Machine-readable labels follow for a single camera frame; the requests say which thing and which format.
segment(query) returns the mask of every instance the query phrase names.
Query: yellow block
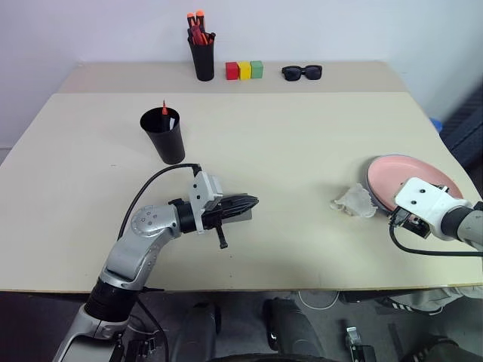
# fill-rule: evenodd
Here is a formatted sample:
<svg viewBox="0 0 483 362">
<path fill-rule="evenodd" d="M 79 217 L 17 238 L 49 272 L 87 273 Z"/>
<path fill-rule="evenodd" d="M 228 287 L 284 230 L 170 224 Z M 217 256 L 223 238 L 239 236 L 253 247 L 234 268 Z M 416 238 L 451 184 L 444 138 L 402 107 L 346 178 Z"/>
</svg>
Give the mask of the yellow block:
<svg viewBox="0 0 483 362">
<path fill-rule="evenodd" d="M 237 62 L 240 68 L 240 79 L 250 79 L 251 78 L 251 65 L 250 62 Z"/>
</svg>

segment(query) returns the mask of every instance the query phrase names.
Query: pen holder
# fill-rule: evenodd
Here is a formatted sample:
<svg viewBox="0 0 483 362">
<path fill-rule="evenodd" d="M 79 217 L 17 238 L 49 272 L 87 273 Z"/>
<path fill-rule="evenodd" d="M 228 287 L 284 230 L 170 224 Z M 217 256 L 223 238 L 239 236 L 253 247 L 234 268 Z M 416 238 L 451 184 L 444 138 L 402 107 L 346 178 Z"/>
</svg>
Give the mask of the pen holder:
<svg viewBox="0 0 483 362">
<path fill-rule="evenodd" d="M 162 107 L 153 108 L 144 113 L 140 124 L 148 134 L 154 147 L 156 147 L 163 162 L 166 164 L 179 164 L 184 159 L 180 115 L 172 108 L 168 108 L 168 114 L 170 118 L 174 118 L 174 125 L 170 130 L 163 129 Z"/>
<path fill-rule="evenodd" d="M 214 41 L 208 45 L 196 45 L 188 39 L 188 44 L 195 64 L 196 78 L 199 81 L 210 81 L 214 78 Z"/>
</svg>

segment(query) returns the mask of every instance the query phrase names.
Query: sunglasses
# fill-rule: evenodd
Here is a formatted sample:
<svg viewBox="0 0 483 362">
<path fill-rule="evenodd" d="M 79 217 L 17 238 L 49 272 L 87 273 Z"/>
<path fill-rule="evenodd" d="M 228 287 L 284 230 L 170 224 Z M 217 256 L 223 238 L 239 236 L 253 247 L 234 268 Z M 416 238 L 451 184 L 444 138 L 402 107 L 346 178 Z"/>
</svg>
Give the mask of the sunglasses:
<svg viewBox="0 0 483 362">
<path fill-rule="evenodd" d="M 322 66 L 306 66 L 302 68 L 300 66 L 284 66 L 281 69 L 286 81 L 298 81 L 302 74 L 307 79 L 314 81 L 322 77 Z"/>
</svg>

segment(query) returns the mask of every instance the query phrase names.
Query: plate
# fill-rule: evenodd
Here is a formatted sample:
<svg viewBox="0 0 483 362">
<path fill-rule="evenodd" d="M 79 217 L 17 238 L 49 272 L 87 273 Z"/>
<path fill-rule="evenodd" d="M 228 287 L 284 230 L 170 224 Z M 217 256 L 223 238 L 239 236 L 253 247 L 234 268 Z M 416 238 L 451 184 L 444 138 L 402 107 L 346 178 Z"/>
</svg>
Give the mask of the plate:
<svg viewBox="0 0 483 362">
<path fill-rule="evenodd" d="M 379 207 L 394 211 L 394 197 L 401 185 L 411 177 L 419 177 L 433 185 L 445 185 L 454 198 L 463 198 L 460 189 L 444 173 L 417 158 L 387 155 L 376 158 L 368 168 L 368 186 Z"/>
</svg>

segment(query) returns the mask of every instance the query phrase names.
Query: white cable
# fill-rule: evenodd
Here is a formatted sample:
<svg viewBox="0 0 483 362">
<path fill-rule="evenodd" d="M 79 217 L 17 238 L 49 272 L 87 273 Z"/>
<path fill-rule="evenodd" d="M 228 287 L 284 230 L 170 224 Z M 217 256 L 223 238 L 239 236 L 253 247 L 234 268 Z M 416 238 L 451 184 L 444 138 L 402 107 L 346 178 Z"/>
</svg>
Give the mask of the white cable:
<svg viewBox="0 0 483 362">
<path fill-rule="evenodd" d="M 337 302 L 337 300 L 339 299 L 339 294 L 340 294 L 340 291 L 337 291 L 337 294 L 331 304 L 327 305 L 326 307 L 318 308 L 318 307 L 312 307 L 311 305 L 308 305 L 307 303 L 305 303 L 302 299 L 302 294 L 300 293 L 300 290 L 299 290 L 299 298 L 302 304 L 305 305 L 307 308 L 313 309 L 314 311 L 326 311 L 327 309 L 332 308 L 334 304 Z"/>
</svg>

